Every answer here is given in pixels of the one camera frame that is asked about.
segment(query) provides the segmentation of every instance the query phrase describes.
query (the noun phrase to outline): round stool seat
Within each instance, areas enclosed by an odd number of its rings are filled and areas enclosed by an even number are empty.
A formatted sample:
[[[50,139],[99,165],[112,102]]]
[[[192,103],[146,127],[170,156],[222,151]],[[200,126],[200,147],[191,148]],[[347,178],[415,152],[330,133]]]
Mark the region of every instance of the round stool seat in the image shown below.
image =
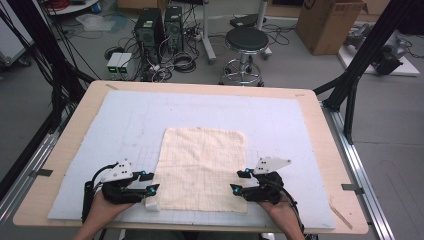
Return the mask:
[[[238,27],[227,32],[228,48],[240,53],[258,53],[268,46],[268,36],[256,28]]]

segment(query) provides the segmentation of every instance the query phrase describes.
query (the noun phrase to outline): stool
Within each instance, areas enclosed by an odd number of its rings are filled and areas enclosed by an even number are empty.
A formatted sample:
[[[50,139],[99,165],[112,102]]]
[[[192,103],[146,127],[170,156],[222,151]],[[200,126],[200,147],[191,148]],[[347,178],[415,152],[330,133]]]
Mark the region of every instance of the stool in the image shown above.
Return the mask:
[[[225,45],[241,56],[240,59],[233,59],[225,65],[219,84],[224,85],[222,80],[227,78],[242,85],[258,81],[257,86],[263,87],[261,70],[253,63],[252,55],[265,51],[268,47],[268,36],[255,28],[238,27],[227,33]]]

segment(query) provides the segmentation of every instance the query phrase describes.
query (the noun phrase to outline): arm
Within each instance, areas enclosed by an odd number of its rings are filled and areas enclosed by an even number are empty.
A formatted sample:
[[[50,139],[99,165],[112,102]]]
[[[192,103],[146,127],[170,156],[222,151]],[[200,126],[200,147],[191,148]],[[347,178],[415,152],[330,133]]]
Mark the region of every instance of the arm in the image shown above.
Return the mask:
[[[104,199],[102,191],[97,192],[87,220],[72,240],[92,240],[98,231],[132,205],[134,204],[112,204]]]
[[[276,205],[271,202],[258,202],[274,221],[275,225],[283,231],[289,240],[304,240],[297,217],[290,204],[282,198]]]

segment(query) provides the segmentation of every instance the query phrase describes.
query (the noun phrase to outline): beige towel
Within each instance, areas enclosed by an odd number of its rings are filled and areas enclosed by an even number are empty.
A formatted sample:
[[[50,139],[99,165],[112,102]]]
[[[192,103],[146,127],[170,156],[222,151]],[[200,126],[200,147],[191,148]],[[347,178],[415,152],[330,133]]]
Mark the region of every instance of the beige towel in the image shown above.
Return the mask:
[[[245,185],[237,176],[246,166],[246,141],[238,131],[168,128],[162,141],[153,184],[158,193],[146,205],[161,210],[247,212],[230,183]]]

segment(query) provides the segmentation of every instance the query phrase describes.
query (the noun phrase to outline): wooden table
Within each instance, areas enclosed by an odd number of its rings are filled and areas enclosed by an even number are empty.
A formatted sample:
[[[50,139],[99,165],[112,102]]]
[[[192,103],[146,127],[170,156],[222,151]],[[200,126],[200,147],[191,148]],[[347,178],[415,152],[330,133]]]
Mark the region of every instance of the wooden table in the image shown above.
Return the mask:
[[[38,176],[17,213],[14,223],[20,226],[69,226],[78,227],[80,221],[58,221],[47,219],[47,214],[56,198],[69,164],[75,157],[91,122],[100,109],[109,91],[131,90],[145,92],[188,93],[208,95],[238,95],[271,97],[298,100],[306,128],[309,133],[315,158],[327,191],[328,200],[336,228],[318,233],[365,234],[368,225],[358,199],[353,191],[344,191],[341,184],[351,181],[343,165],[337,146],[323,115],[319,102],[311,90],[255,88],[240,86],[212,86],[169,83],[135,83],[96,81],[92,83],[73,114],[59,141],[47,159],[43,169],[53,170],[50,177]],[[111,223],[116,228],[147,228],[205,231],[250,231],[269,232],[265,228],[243,228],[222,226],[186,226],[175,224]]]

